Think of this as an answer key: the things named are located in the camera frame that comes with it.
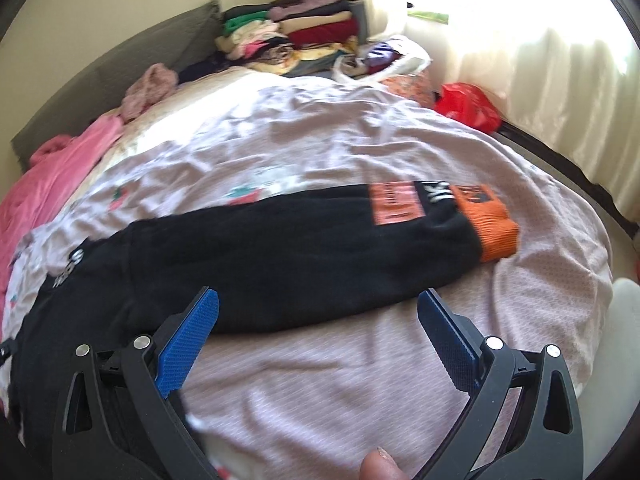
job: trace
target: blue gripper pad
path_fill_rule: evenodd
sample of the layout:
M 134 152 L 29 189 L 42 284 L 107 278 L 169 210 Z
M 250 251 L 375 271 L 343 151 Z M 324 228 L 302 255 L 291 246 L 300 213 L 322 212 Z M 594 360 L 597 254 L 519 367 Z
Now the blue gripper pad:
M 453 314 L 433 290 L 418 296 L 418 320 L 456 389 L 473 394 L 480 387 L 480 353 L 457 325 Z
M 163 399 L 182 387 L 211 329 L 218 320 L 220 303 L 208 288 L 158 356 L 156 387 Z

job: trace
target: floor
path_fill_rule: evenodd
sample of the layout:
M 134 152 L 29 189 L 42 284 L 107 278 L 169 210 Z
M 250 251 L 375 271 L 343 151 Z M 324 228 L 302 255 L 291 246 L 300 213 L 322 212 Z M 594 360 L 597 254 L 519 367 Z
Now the floor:
M 556 168 L 512 140 L 509 140 L 500 134 L 497 134 L 496 138 L 503 144 L 510 146 L 515 152 L 522 155 L 541 170 L 546 171 L 548 174 L 558 179 L 560 182 L 565 184 L 565 186 L 573 189 L 591 204 L 598 216 L 602 219 L 611 240 L 611 248 L 613 252 L 611 272 L 613 274 L 613 279 L 629 278 L 630 280 L 637 282 L 638 276 L 636 274 L 636 261 L 638 260 L 638 254 L 634 249 L 633 241 L 625 233 L 624 229 L 620 227 L 620 225 L 606 211 L 604 211 L 604 209 L 601 208 L 593 198 L 584 192 L 578 185 L 574 184 L 573 181 L 564 176 L 564 174 L 556 170 Z

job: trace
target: green object on windowsill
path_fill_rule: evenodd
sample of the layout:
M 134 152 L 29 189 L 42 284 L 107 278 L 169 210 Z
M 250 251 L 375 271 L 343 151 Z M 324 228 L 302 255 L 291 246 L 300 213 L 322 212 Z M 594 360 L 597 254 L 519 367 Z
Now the green object on windowsill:
M 407 10 L 408 16 L 413 16 L 414 18 L 420 18 L 421 20 L 429 20 L 430 22 L 438 22 L 443 23 L 444 25 L 449 25 L 449 15 L 443 14 L 442 12 L 430 12 L 428 10 Z

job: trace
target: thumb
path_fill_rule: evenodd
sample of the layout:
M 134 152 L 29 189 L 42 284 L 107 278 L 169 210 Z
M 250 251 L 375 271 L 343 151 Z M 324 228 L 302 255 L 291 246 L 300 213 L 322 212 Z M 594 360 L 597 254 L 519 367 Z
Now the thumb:
M 409 480 L 409 477 L 400 470 L 391 455 L 379 447 L 364 457 L 359 480 Z

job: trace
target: gray headboard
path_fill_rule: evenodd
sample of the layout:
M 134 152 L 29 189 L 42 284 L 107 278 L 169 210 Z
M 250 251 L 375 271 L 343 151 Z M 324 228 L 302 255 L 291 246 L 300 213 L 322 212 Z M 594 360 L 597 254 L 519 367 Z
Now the gray headboard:
M 218 0 L 158 23 L 100 56 L 67 82 L 11 140 L 23 171 L 43 142 L 79 135 L 92 120 L 120 105 L 124 93 L 153 63 L 176 72 L 213 54 L 222 31 Z

